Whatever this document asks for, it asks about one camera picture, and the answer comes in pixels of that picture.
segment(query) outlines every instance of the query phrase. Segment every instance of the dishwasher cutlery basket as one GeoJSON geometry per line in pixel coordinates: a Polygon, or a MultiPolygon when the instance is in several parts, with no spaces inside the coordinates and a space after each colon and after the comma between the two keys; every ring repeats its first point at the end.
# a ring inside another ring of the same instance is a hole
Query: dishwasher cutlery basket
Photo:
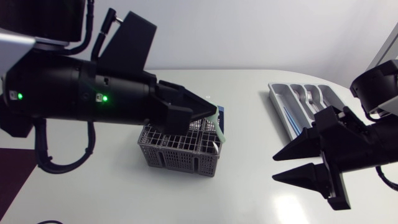
{"type": "MultiPolygon", "coordinates": [[[[219,106],[218,109],[218,123],[224,132],[224,108],[219,106]]],[[[197,172],[209,177],[216,172],[222,147],[214,124],[207,119],[190,123],[189,131],[184,136],[162,134],[147,124],[142,129],[138,145],[151,167],[197,172]]]]}

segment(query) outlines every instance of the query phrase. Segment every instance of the black cable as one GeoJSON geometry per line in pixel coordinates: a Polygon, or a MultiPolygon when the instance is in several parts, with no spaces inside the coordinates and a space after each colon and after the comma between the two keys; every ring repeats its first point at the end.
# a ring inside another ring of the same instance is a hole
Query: black cable
{"type": "Polygon", "coordinates": [[[58,165],[51,162],[52,157],[47,153],[47,132],[46,120],[36,118],[33,121],[35,126],[35,156],[37,165],[44,171],[51,174],[64,174],[81,166],[91,156],[95,146],[95,129],[93,122],[87,122],[88,146],[85,154],[76,162],[69,165],[58,165]]]}
{"type": "Polygon", "coordinates": [[[393,190],[398,191],[398,184],[391,182],[387,177],[384,175],[384,173],[381,170],[380,166],[376,167],[377,174],[379,174],[379,177],[383,180],[384,183],[386,183],[390,188],[393,190]]]}
{"type": "Polygon", "coordinates": [[[86,15],[86,35],[84,41],[75,48],[56,50],[53,51],[52,53],[60,55],[75,55],[84,51],[91,40],[91,34],[93,33],[93,21],[94,21],[94,0],[88,0],[87,15],[86,15]]]}
{"type": "Polygon", "coordinates": [[[56,221],[56,220],[47,220],[47,221],[42,221],[42,222],[39,222],[38,224],[48,224],[48,223],[53,223],[53,224],[62,224],[62,222],[60,222],[60,221],[56,221]]]}
{"type": "Polygon", "coordinates": [[[96,62],[98,60],[98,55],[102,44],[104,43],[105,37],[111,28],[113,21],[116,18],[116,11],[112,8],[108,9],[108,13],[105,16],[104,22],[102,23],[101,32],[99,32],[97,40],[95,41],[93,50],[91,51],[91,61],[96,62]]]}

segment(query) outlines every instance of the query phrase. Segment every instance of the light green object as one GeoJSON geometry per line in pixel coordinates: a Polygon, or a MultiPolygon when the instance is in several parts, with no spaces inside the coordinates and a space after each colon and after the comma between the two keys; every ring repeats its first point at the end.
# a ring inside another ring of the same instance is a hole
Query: light green object
{"type": "Polygon", "coordinates": [[[209,116],[209,117],[207,117],[206,119],[208,121],[213,122],[214,128],[216,129],[216,134],[218,136],[218,139],[221,141],[221,143],[224,143],[225,142],[224,133],[221,131],[221,128],[220,128],[220,126],[218,124],[218,115],[219,115],[220,112],[218,111],[218,106],[217,105],[215,105],[215,106],[217,107],[216,113],[211,115],[211,116],[209,116]]]}

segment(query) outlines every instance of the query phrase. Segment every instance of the screw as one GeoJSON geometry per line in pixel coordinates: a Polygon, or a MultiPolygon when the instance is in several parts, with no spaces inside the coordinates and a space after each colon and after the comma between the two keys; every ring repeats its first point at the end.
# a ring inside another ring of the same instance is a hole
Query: screw
{"type": "Polygon", "coordinates": [[[90,97],[90,95],[88,93],[83,93],[81,96],[81,99],[84,101],[88,101],[88,98],[90,97]]]}

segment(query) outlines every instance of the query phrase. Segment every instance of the fork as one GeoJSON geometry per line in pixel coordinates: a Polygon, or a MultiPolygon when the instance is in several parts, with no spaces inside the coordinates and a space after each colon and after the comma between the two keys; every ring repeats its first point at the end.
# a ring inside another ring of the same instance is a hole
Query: fork
{"type": "Polygon", "coordinates": [[[308,102],[311,104],[311,106],[315,110],[315,112],[319,112],[318,107],[313,103],[312,92],[311,91],[307,91],[307,93],[308,93],[308,102]]]}

